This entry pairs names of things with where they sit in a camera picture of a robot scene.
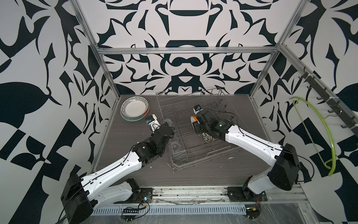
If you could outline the zigzag rim white bowl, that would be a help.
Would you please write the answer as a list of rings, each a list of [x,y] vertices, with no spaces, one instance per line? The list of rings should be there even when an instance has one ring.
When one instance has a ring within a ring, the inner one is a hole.
[[[144,115],[148,109],[149,103],[147,99],[141,96],[133,96],[122,103],[120,112],[127,118],[137,118]]]

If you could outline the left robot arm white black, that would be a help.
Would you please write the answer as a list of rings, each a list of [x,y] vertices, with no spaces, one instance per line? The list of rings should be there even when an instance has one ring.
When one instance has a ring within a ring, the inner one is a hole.
[[[127,201],[140,190],[137,183],[133,179],[117,186],[114,183],[161,157],[170,139],[174,138],[173,130],[167,123],[157,125],[149,138],[133,145],[116,162],[83,177],[71,176],[61,195],[63,210],[59,219],[67,218],[70,224],[80,224],[96,208],[115,201]]]

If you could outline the black white patterned bowl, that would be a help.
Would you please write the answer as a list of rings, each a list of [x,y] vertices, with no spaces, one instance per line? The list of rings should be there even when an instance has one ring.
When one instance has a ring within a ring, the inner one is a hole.
[[[207,133],[203,133],[203,134],[202,134],[202,137],[203,137],[204,142],[207,143],[207,144],[210,144],[210,143],[213,142],[213,137],[210,136],[210,135],[207,134]]]

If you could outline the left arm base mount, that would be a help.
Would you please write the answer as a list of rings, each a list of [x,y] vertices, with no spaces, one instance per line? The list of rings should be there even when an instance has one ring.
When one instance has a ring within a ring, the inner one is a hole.
[[[130,204],[130,203],[140,203],[145,199],[149,201],[153,198],[153,188],[140,188],[139,190],[134,191],[132,195],[125,201],[116,201],[114,204]]]

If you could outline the grey wire dish rack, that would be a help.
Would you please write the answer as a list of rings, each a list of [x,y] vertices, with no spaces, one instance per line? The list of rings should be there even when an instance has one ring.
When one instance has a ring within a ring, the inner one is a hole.
[[[208,109],[210,118],[236,122],[238,115],[221,88],[184,95],[156,93],[162,121],[174,128],[170,158],[174,170],[196,166],[216,157],[240,150],[239,146],[203,133],[195,118],[198,110]]]

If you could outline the white orange small bowl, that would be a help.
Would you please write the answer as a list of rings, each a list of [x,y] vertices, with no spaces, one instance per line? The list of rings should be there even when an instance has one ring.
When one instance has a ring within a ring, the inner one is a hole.
[[[197,120],[196,116],[191,116],[190,120],[191,120],[193,129],[195,129],[196,125],[198,124],[198,120]]]

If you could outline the clear smooth plastic cup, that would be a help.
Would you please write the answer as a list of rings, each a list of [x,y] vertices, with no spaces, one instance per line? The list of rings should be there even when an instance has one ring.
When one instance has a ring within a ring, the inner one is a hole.
[[[173,121],[170,118],[165,118],[163,121],[166,122],[170,127],[172,127]]]

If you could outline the clear faceted plastic cup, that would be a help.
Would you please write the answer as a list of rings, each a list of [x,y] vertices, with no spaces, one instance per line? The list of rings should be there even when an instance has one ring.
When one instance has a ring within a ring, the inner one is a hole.
[[[171,142],[171,149],[174,155],[178,155],[182,153],[182,145],[180,144],[179,141],[172,141]]]

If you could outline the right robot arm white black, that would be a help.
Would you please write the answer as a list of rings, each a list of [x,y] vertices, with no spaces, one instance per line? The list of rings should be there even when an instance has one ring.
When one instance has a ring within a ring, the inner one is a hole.
[[[273,188],[292,189],[300,171],[298,155],[292,145],[282,146],[259,138],[230,120],[216,118],[212,109],[196,105],[193,111],[195,115],[191,117],[191,123],[196,134],[206,134],[239,146],[269,165],[266,171],[248,178],[241,189],[245,197],[260,195]]]

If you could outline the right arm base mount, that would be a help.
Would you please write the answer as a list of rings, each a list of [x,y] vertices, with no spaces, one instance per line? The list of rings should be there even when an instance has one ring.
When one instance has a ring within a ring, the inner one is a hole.
[[[261,194],[255,194],[248,188],[239,187],[227,187],[227,196],[230,201],[240,201],[240,202],[266,202],[267,196],[265,192]]]

